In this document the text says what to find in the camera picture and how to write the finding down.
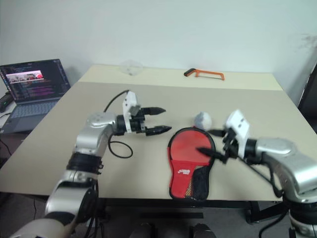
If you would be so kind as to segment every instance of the floor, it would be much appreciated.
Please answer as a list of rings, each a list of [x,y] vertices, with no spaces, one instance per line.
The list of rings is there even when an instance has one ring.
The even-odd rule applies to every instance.
[[[18,194],[12,194],[0,203],[0,238],[7,238],[20,227],[33,220],[35,209],[34,200]],[[270,206],[272,203],[260,203],[260,206]],[[37,209],[36,218],[44,213],[45,204],[35,200]],[[244,211],[241,209],[227,208],[190,208],[190,209],[163,209],[163,208],[132,208],[132,207],[108,207],[110,219],[104,222],[105,238],[128,238],[134,228],[140,223],[155,224],[159,238],[187,238],[189,226],[197,223],[208,225],[217,238],[256,238],[259,230],[270,221],[259,224],[248,224],[244,219]],[[153,212],[195,212],[203,213],[202,219],[144,219],[145,213]],[[289,218],[286,216],[279,224],[267,230],[263,238],[287,238]],[[86,231],[86,224],[80,224],[76,228],[73,238],[82,238]]]

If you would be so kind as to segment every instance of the cable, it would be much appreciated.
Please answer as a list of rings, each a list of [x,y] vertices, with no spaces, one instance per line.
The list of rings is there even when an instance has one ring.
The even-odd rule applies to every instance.
[[[33,198],[33,206],[34,206],[33,220],[35,220],[35,216],[36,216],[36,212],[37,212],[37,209],[36,209],[36,206],[35,206],[35,198]]]
[[[92,234],[90,234],[89,236],[88,236],[88,238],[91,238],[91,237],[93,237],[95,235],[95,231],[94,231],[94,233],[92,233]]]
[[[8,150],[9,155],[11,156],[12,153],[11,153],[9,147],[1,139],[0,139],[0,142],[6,147],[6,149]]]
[[[108,148],[109,148],[109,151],[111,152],[111,154],[113,154],[114,156],[118,157],[118,158],[122,158],[122,159],[128,159],[128,158],[131,158],[133,156],[133,150],[131,148],[131,146],[129,146],[128,144],[124,143],[124,142],[121,142],[121,141],[111,141],[111,138],[112,136],[114,136],[114,134],[111,134],[109,139],[108,139]],[[121,155],[118,155],[116,153],[114,153],[114,151],[112,150],[111,148],[111,144],[112,143],[118,143],[118,144],[122,144],[122,145],[125,145],[126,147],[129,148],[129,150],[131,151],[131,154],[128,155],[128,156],[121,156]]]
[[[11,113],[3,114],[3,115],[0,117],[0,119],[1,119],[2,117],[4,117],[4,116],[10,115],[10,114],[11,114]]]
[[[102,223],[100,223],[100,232],[101,232],[101,238],[105,238],[105,228]]]
[[[265,177],[263,174],[261,174],[258,170],[253,168],[251,165],[249,165],[245,160],[241,159],[241,157],[238,157],[246,166],[248,166],[251,170],[253,170],[256,174],[260,175],[262,178],[264,178],[267,182],[271,183],[270,180]]]
[[[93,238],[96,238],[97,236],[97,231],[98,231],[98,199],[99,199],[99,185],[98,185],[98,180],[96,181],[96,194],[97,194],[97,200],[96,200],[96,206],[95,206],[95,234]]]
[[[104,113],[108,110],[108,108],[110,107],[110,105],[111,105],[118,97],[120,97],[122,94],[125,94],[125,93],[128,93],[128,92],[129,92],[129,90],[124,90],[124,91],[122,91],[121,93],[119,93],[118,95],[116,95],[114,98],[112,98],[111,101],[110,101],[110,102],[108,103],[108,105],[106,106],[106,108],[104,109]],[[122,159],[131,158],[132,155],[133,155],[133,150],[132,150],[132,148],[131,148],[128,144],[126,144],[126,143],[124,143],[124,142],[121,142],[121,141],[111,141],[112,136],[114,136],[114,133],[111,134],[110,137],[109,137],[109,139],[108,139],[108,148],[109,148],[110,153],[113,154],[115,157],[122,158]],[[118,144],[125,145],[126,147],[129,148],[129,150],[131,151],[131,154],[130,154],[129,156],[121,156],[121,155],[118,155],[118,154],[114,153],[114,151],[113,151],[112,148],[111,148],[111,144],[112,144],[112,143],[118,143]]]
[[[112,98],[112,100],[108,103],[108,105],[106,106],[106,108],[104,109],[104,113],[108,110],[108,108],[110,107],[110,105],[114,102],[114,100],[116,100],[118,97],[120,97],[122,94],[128,93],[129,90],[124,90],[123,92],[119,93],[117,96],[115,96],[114,98]]]
[[[95,204],[95,208],[94,208],[94,214],[93,214],[93,216],[92,216],[91,219],[90,219],[89,226],[88,226],[88,228],[87,228],[87,230],[86,230],[86,233],[85,233],[85,235],[84,235],[84,238],[90,237],[90,236],[89,236],[89,233],[90,233],[91,227],[93,226],[94,219],[95,219],[96,216],[97,216],[98,198],[99,198],[98,180],[96,181],[95,189],[96,189],[96,204]]]
[[[2,168],[2,166],[8,161],[9,158],[4,159],[1,163],[0,163],[0,169]]]
[[[283,196],[283,190],[280,190],[280,189],[278,189],[275,186],[275,179],[274,179],[273,168],[272,168],[271,164],[267,163],[267,162],[262,162],[262,164],[266,165],[268,167],[268,169],[269,169],[270,183],[272,184],[273,192],[274,192],[275,196],[277,196],[279,198],[282,197]]]
[[[285,211],[283,214],[281,214],[281,216],[279,218],[277,218],[274,222],[266,225],[265,227],[263,227],[260,231],[259,231],[259,238],[262,238],[262,233],[267,230],[268,228],[276,225],[277,223],[279,223],[280,221],[283,220],[283,218],[286,216],[288,211]]]

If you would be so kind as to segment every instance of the beige tabletop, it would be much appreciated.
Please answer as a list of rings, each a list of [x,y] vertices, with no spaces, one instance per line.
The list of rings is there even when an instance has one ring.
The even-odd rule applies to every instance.
[[[161,71],[165,80],[168,75],[174,75],[176,81],[183,79],[186,86],[173,85],[172,76],[168,86],[155,86],[151,81],[151,70],[157,73],[156,80],[160,79]],[[303,153],[311,157],[317,154],[316,134],[271,74],[226,73],[227,83],[210,78],[186,78],[182,72],[184,70],[146,69],[145,76],[142,72],[131,77],[121,73],[118,67],[92,67],[0,170],[0,191],[49,195],[65,170],[76,136],[87,116],[102,111],[113,96],[125,89],[135,92],[143,107],[166,109],[164,114],[146,117],[147,126],[170,125],[173,128],[157,136],[129,134],[116,137],[116,140],[128,143],[134,155],[130,159],[120,159],[106,151],[105,167],[99,176],[100,197],[169,199],[168,141],[177,130],[192,126],[194,116],[200,111],[208,112],[214,128],[219,128],[233,110],[240,109],[251,124],[252,137],[288,138]],[[235,81],[230,83],[234,78],[241,80],[244,88],[252,87],[243,89]],[[187,86],[185,80],[192,80],[196,86]],[[116,100],[109,110],[122,114],[122,100],[123,97]],[[221,140],[215,138],[215,142],[217,149],[221,149]],[[230,160],[227,165],[218,161],[214,164],[209,199],[277,200],[269,184],[236,160]]]

